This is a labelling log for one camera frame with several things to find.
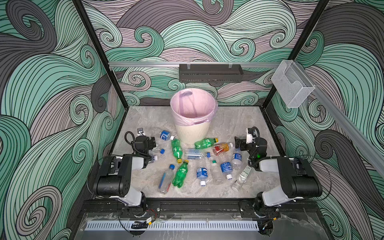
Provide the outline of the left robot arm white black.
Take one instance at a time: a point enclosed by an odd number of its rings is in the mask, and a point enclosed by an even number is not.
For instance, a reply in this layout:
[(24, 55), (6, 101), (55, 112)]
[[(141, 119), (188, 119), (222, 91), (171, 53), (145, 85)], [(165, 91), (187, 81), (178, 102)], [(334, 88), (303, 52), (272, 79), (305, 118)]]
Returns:
[(145, 169), (152, 159), (149, 151), (156, 147), (154, 137), (137, 136), (129, 143), (133, 153), (103, 158), (93, 185), (93, 194), (116, 199), (128, 207), (144, 207), (145, 194), (131, 186), (132, 171)]

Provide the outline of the green soda bottle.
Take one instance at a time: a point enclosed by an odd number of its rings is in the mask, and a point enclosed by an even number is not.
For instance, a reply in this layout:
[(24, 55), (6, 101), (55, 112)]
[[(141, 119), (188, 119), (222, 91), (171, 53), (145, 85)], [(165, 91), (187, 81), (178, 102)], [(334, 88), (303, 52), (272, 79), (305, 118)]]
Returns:
[(194, 143), (195, 149), (207, 149), (219, 142), (218, 138), (205, 138)]
[(172, 146), (173, 156), (175, 157), (177, 163), (181, 164), (183, 162), (183, 160), (182, 160), (183, 150), (182, 150), (182, 147), (181, 147), (180, 140), (174, 138), (171, 141), (171, 146)]
[(189, 161), (185, 160), (177, 170), (176, 175), (172, 182), (174, 187), (181, 188), (183, 186), (184, 181), (188, 174), (188, 165), (189, 165)]

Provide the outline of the black wall-mounted tray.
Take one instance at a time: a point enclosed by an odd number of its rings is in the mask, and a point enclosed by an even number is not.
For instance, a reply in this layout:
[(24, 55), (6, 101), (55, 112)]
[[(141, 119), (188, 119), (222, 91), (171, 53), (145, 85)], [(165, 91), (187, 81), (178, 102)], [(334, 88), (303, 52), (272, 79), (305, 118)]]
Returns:
[(239, 64), (180, 64), (181, 83), (240, 83), (244, 72)]

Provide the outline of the clear bottle pale blue label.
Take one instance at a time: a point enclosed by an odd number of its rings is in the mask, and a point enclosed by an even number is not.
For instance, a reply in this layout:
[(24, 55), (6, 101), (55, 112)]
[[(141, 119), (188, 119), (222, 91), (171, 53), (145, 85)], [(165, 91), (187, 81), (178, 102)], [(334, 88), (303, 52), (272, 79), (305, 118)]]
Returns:
[(205, 152), (204, 150), (193, 149), (193, 148), (186, 148), (184, 155), (187, 160), (197, 160), (197, 159), (211, 157), (210, 152)]

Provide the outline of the aluminium rail back wall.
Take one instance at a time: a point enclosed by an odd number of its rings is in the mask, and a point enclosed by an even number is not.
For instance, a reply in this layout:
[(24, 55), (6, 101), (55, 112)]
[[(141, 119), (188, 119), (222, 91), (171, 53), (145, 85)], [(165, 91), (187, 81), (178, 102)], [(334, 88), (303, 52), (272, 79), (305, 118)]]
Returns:
[(114, 61), (108, 62), (109, 67), (111, 68), (176, 68), (179, 65), (227, 65), (228, 67), (232, 65), (241, 65), (244, 68), (277, 68), (280, 65), (280, 62), (155, 62), (155, 61)]

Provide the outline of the cream ribbed waste bin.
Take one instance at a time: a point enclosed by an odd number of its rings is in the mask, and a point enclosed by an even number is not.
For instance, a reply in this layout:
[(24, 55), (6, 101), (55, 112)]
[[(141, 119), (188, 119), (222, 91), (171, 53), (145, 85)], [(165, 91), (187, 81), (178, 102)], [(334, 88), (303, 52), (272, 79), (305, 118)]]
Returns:
[(191, 126), (176, 125), (177, 139), (185, 144), (193, 145), (207, 136), (210, 125), (211, 122), (201, 122)]

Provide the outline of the aluminium rail right wall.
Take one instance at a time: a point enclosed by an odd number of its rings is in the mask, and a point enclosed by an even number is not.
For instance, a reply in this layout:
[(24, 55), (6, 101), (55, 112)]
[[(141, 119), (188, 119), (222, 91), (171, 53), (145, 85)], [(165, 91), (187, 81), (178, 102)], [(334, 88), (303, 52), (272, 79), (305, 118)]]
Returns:
[(311, 83), (315, 87), (313, 95), (335, 119), (339, 128), (376, 171), (383, 175), (384, 156), (348, 118), (347, 101), (343, 99), (342, 91), (336, 81), (333, 80), (330, 74), (319, 67), (310, 67), (306, 70), (302, 65), (299, 65), (299, 69), (305, 75), (302, 77), (302, 80), (306, 83)]

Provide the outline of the clear crushed bottle green label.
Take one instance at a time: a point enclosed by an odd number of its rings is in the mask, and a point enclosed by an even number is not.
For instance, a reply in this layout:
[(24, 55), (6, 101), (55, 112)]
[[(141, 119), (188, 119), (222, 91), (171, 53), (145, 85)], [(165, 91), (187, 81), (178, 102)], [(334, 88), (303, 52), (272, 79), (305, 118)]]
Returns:
[(244, 168), (244, 170), (241, 172), (240, 175), (238, 175), (238, 178), (232, 185), (232, 189), (236, 192), (239, 192), (242, 186), (247, 182), (248, 176), (251, 173), (253, 168), (250, 166), (247, 166)]

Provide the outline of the clear bottle blue label white cap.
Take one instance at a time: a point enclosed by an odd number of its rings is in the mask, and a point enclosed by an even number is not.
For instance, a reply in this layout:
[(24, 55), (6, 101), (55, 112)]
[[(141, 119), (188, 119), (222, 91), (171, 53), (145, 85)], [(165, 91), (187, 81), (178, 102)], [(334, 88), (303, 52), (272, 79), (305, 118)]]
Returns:
[(164, 141), (168, 141), (168, 140), (173, 141), (175, 139), (175, 136), (171, 132), (167, 130), (163, 130), (160, 132), (160, 139)]

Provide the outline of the green soda bottle by bin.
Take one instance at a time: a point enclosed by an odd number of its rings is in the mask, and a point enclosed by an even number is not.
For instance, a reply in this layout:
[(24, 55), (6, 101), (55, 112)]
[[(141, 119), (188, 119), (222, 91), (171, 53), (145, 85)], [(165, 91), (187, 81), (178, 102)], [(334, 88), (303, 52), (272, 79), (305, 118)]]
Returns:
[(194, 143), (195, 149), (207, 149), (219, 142), (218, 138), (205, 138)]

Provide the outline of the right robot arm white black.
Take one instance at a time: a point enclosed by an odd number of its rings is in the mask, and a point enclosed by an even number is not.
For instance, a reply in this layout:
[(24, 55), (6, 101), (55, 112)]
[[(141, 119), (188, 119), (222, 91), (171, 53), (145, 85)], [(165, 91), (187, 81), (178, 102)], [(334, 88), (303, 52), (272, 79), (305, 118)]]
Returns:
[(235, 147), (249, 153), (248, 168), (257, 172), (278, 173), (280, 183), (271, 190), (260, 192), (260, 207), (276, 207), (293, 200), (320, 197), (323, 188), (306, 159), (267, 156), (268, 143), (259, 137), (235, 137)]

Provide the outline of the clear bottle green cap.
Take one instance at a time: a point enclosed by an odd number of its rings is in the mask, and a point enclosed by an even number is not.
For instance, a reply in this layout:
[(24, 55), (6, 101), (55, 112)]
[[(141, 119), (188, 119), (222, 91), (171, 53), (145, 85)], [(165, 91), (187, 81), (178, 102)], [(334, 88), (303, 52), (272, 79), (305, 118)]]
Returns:
[(212, 174), (214, 182), (217, 185), (220, 185), (220, 184), (223, 183), (223, 181), (224, 181), (223, 174), (221, 172), (220, 165), (217, 163), (216, 160), (212, 160), (212, 163), (211, 163), (211, 174)]

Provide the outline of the aluminium rail wall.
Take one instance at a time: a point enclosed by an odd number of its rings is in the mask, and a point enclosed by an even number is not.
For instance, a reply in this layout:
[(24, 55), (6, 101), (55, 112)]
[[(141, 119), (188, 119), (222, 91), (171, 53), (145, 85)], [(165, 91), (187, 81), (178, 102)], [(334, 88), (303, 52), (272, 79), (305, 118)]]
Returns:
[(383, 175), (384, 156), (348, 118), (347, 101), (343, 99), (342, 91), (336, 81), (333, 80), (330, 74), (319, 67), (310, 67), (306, 70), (302, 65), (299, 65), (299, 69), (305, 75), (302, 77), (302, 80), (306, 83), (311, 83), (315, 87), (313, 95), (335, 119), (339, 128), (376, 171)]
[(155, 62), (155, 61), (114, 61), (108, 62), (109, 67), (111, 68), (176, 68), (179, 65), (227, 65), (228, 67), (232, 65), (241, 65), (244, 68), (277, 68), (280, 65), (280, 62)]

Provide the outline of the pink plastic bin liner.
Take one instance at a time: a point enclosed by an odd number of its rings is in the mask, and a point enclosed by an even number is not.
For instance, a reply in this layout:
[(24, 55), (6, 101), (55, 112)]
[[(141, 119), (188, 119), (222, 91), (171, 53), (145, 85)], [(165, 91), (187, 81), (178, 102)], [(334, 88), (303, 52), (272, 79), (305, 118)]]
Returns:
[(218, 111), (218, 102), (207, 91), (184, 89), (170, 100), (174, 123), (189, 127), (211, 122)]

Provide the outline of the clear bottle blue red insert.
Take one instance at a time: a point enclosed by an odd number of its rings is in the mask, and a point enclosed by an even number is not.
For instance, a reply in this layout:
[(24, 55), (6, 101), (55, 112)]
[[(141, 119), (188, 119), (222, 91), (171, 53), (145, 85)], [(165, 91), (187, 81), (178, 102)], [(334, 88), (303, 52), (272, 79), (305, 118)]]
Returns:
[(175, 174), (175, 165), (171, 164), (169, 168), (163, 173), (160, 180), (158, 191), (162, 194), (166, 194), (169, 191), (172, 180)]

